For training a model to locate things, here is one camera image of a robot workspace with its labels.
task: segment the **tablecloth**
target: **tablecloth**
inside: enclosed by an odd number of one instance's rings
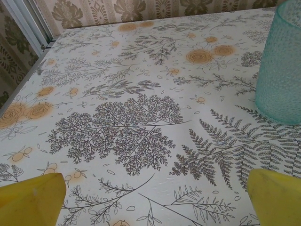
[[[258,226],[250,170],[301,176],[301,125],[254,104],[274,11],[66,30],[0,119],[0,186],[62,173],[59,226]]]

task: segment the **damask wallpaper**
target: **damask wallpaper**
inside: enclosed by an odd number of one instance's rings
[[[54,35],[88,25],[273,7],[285,0],[35,0]]]
[[[38,56],[0,1],[0,108]]]

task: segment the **wall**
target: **wall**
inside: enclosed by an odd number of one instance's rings
[[[55,35],[87,25],[273,7],[285,0],[35,0]]]
[[[0,108],[38,59],[0,1]]]

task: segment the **glass vase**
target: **glass vase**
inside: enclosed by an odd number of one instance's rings
[[[288,0],[276,10],[261,59],[255,103],[271,119],[301,123],[301,0]]]

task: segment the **floral print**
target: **floral print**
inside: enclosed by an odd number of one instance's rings
[[[207,5],[211,4],[213,0],[202,0],[202,1],[195,1],[195,0],[180,0],[180,4],[185,9],[185,15],[199,15],[199,14],[206,14],[208,11]]]
[[[170,72],[171,75],[177,75],[180,70],[179,69],[174,69],[173,67],[169,68],[168,71]]]
[[[17,64],[15,63],[12,56],[4,49],[3,46],[0,46],[0,65],[4,68],[8,73],[12,73],[16,71]]]
[[[152,27],[155,23],[153,21],[144,21],[139,24],[140,27]]]
[[[209,63],[213,57],[210,52],[203,49],[197,49],[189,52],[186,55],[186,59],[193,64],[199,65]]]
[[[16,24],[16,22],[8,17],[5,16],[5,34],[6,34],[6,40],[11,44],[12,46],[17,45],[18,50],[21,53],[24,53],[25,50],[29,51],[29,42],[23,35],[22,31]]]
[[[217,38],[213,37],[213,36],[210,36],[210,37],[206,38],[206,42],[208,42],[208,43],[212,43],[212,42],[216,42],[216,41],[217,41]]]
[[[53,8],[52,16],[55,20],[61,21],[65,29],[82,26],[80,21],[83,17],[82,10],[68,0],[58,0]]]
[[[122,24],[118,27],[118,30],[120,32],[129,32],[129,31],[133,31],[136,30],[137,26],[134,23],[129,23],[129,24]]]
[[[233,46],[217,46],[214,48],[214,54],[218,56],[228,56],[235,52]]]
[[[142,20],[141,12],[146,9],[144,0],[117,0],[114,4],[114,10],[118,14],[122,14],[123,22]]]
[[[42,88],[42,90],[40,92],[38,92],[38,97],[47,96],[50,93],[52,93],[52,91],[53,91],[53,87],[52,86]]]
[[[24,116],[25,106],[23,104],[11,104],[0,118],[0,128],[7,128],[15,124]]]
[[[38,103],[33,107],[28,109],[26,117],[29,119],[38,119],[45,116],[51,110],[51,105],[47,102],[45,103]]]

